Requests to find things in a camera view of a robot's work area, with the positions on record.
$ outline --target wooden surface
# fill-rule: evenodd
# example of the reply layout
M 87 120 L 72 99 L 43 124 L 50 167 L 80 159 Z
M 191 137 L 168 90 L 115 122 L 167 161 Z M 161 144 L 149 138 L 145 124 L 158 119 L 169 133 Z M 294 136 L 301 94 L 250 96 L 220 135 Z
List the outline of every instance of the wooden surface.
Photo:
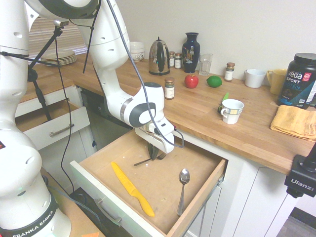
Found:
M 134 166 L 148 159 L 146 145 L 146 141 L 132 130 L 80 165 L 168 237 L 182 236 L 181 232 L 186 230 L 223 174 L 225 160 L 186 142 L 183 149 L 176 147 L 162 160 L 151 160 Z M 147 216 L 138 199 L 128 194 L 111 167 L 112 161 L 118 164 L 146 198 L 155 217 Z M 190 181 L 184 191 L 185 212 L 179 218 L 177 208 L 182 189 L 179 173 L 184 168 L 190 172 Z
M 77 62 L 62 67 L 63 77 L 103 95 L 91 60 L 88 61 L 85 74 L 82 74 L 84 58 L 85 55 L 78 55 Z M 171 68 L 170 74 L 161 77 L 148 73 L 147 60 L 137 62 L 136 65 L 144 81 L 164 85 L 165 77 L 175 78 L 175 97 L 165 100 L 165 116 L 178 129 L 205 141 L 283 174 L 289 174 L 296 154 L 307 156 L 314 144 L 270 129 L 278 106 L 277 96 L 271 94 L 267 86 L 253 89 L 245 86 L 244 81 L 234 79 L 232 82 L 223 80 L 223 85 L 211 88 L 206 83 L 208 77 L 200 76 L 197 72 L 198 86 L 188 89 L 184 87 L 187 74 L 182 69 Z M 56 68 L 48 66 L 36 67 L 38 73 L 42 74 L 58 72 Z M 117 75 L 124 91 L 132 95 L 137 93 L 141 84 L 129 60 L 117 69 Z M 217 113 L 226 92 L 229 92 L 229 98 L 241 100 L 245 104 L 238 122 L 232 125 L 224 123 L 222 116 Z
M 56 181 L 44 169 L 40 172 L 48 178 L 49 185 L 62 191 Z M 54 190 L 51 190 L 51 192 L 58 202 L 60 210 L 66 214 L 71 221 L 71 233 L 69 237 L 81 237 L 82 235 L 92 233 L 99 233 L 99 237 L 105 237 L 74 202 Z
M 63 88 L 58 68 L 37 64 L 34 66 L 34 69 L 38 74 L 36 82 L 44 95 Z M 67 76 L 63 75 L 63 81 L 65 87 L 73 85 L 73 81 Z M 31 100 L 33 98 L 36 98 L 35 87 L 32 82 L 28 82 L 27 91 L 20 102 Z

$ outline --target green lime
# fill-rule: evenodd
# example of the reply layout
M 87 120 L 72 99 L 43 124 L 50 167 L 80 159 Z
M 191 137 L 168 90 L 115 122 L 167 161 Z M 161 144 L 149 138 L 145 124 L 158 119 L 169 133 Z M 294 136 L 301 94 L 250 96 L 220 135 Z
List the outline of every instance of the green lime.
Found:
M 219 87 L 221 84 L 223 84 L 222 79 L 218 76 L 210 76 L 208 79 L 206 79 L 206 81 L 210 87 Z

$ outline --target spice jar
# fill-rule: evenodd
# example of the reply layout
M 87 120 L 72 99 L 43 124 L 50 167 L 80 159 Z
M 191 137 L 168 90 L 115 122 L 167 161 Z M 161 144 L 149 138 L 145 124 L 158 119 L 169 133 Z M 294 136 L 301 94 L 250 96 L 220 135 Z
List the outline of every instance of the spice jar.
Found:
M 174 67 L 176 69 L 180 69 L 181 68 L 181 53 L 176 53 L 175 54 Z
M 164 79 L 164 97 L 167 100 L 174 98 L 174 78 L 167 77 Z
M 170 67 L 174 67 L 174 52 L 169 52 L 169 58 L 170 58 Z
M 234 70 L 235 70 L 235 63 L 227 63 L 224 80 L 232 81 Z

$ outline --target dish towel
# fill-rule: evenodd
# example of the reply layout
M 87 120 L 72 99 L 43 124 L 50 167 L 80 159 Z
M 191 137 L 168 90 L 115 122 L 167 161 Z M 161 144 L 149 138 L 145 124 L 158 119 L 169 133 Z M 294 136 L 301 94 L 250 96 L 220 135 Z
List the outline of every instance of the dish towel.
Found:
M 308 141 L 316 141 L 316 112 L 294 106 L 279 106 L 271 129 Z

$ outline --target black stand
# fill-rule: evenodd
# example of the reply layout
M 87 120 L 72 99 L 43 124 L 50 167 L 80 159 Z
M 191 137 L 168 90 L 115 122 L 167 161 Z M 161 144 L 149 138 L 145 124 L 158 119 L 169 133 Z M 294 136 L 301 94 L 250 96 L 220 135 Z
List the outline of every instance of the black stand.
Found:
M 44 112 L 45 112 L 45 115 L 46 115 L 48 121 L 51 120 L 51 116 L 49 114 L 44 95 L 43 95 L 41 89 L 39 88 L 39 86 L 38 86 L 38 84 L 36 82 L 36 80 L 38 78 L 38 74 L 33 69 L 33 66 L 35 65 L 36 62 L 39 61 L 39 59 L 42 57 L 42 55 L 45 53 L 45 51 L 50 47 L 50 45 L 54 42 L 54 40 L 58 36 L 60 36 L 62 33 L 63 33 L 63 31 L 61 30 L 61 27 L 55 26 L 54 35 L 46 43 L 44 48 L 39 52 L 39 54 L 36 56 L 34 61 L 29 65 L 29 69 L 28 69 L 28 81 L 29 82 L 33 82 L 34 87 L 35 87 L 36 96 L 38 97 L 39 102 L 41 103 L 41 105 L 42 105 L 42 107 L 44 109 Z
M 311 197 L 316 195 L 316 143 L 307 157 L 296 155 L 292 164 L 291 172 L 286 177 L 288 186 L 286 192 L 294 198 L 307 194 Z

